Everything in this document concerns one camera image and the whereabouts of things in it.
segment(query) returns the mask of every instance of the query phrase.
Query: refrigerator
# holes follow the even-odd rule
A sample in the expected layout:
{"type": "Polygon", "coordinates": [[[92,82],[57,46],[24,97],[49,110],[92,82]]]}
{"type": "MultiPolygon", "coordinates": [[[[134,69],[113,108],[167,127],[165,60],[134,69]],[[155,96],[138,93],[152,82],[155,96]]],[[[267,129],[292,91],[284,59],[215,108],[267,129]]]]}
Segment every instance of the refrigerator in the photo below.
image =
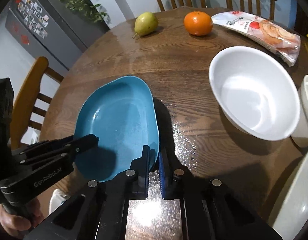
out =
{"type": "Polygon", "coordinates": [[[58,0],[11,0],[6,29],[34,58],[65,76],[82,53],[109,28],[90,22],[58,0]]]}

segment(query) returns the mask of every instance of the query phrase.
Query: orange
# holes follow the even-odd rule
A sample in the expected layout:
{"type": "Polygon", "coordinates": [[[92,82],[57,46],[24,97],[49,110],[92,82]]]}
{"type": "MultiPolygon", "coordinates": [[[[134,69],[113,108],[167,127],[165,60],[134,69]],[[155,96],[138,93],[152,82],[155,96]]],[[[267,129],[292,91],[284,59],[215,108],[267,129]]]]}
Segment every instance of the orange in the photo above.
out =
{"type": "Polygon", "coordinates": [[[207,35],[213,28],[213,21],[207,13],[190,12],[184,18],[186,30],[196,36],[207,35]]]}

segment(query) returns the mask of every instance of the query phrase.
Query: human hand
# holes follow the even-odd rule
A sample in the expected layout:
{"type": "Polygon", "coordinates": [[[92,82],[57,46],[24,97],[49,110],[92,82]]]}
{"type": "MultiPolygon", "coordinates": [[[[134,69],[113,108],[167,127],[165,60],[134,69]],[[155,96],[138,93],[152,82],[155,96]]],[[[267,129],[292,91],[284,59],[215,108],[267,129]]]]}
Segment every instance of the human hand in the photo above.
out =
{"type": "Polygon", "coordinates": [[[44,220],[37,198],[27,204],[27,209],[30,214],[33,214],[32,223],[24,217],[8,214],[3,205],[0,204],[0,223],[9,235],[22,239],[23,235],[19,231],[28,230],[31,226],[36,227],[44,220]]]}

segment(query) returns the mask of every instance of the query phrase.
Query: round wooden table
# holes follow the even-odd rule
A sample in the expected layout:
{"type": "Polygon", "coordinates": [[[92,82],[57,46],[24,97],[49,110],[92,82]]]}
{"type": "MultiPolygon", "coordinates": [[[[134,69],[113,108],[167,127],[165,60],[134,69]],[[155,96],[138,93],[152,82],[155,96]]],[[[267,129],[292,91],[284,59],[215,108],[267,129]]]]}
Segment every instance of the round wooden table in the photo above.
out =
{"type": "MultiPolygon", "coordinates": [[[[121,76],[138,76],[154,97],[160,145],[174,151],[193,174],[222,180],[266,220],[303,153],[290,138],[264,141],[232,126],[212,94],[208,69],[212,58],[231,46],[254,47],[275,56],[254,41],[217,25],[206,37],[189,35],[183,19],[193,10],[181,7],[157,13],[157,31],[143,38],[132,39],[135,19],[102,36],[61,83],[46,114],[41,140],[72,135],[79,110],[94,90],[121,76]]],[[[199,10],[211,16],[227,11],[199,10]]],[[[304,42],[302,37],[295,66],[288,67],[279,59],[297,87],[308,74],[304,42]]],[[[85,182],[75,171],[54,187],[73,193],[85,182]]],[[[130,202],[126,239],[181,238],[179,201],[161,199],[155,171],[150,178],[149,198],[130,202]]]]}

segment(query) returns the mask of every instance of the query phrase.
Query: pear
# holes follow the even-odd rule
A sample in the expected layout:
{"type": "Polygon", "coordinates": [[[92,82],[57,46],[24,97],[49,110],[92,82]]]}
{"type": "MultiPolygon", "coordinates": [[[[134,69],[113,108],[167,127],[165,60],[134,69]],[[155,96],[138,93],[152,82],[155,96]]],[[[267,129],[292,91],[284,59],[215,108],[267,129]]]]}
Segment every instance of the pear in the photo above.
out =
{"type": "Polygon", "coordinates": [[[158,20],[155,14],[151,12],[142,13],[137,17],[134,31],[136,32],[133,38],[138,36],[145,36],[152,33],[158,26],[158,20]]]}

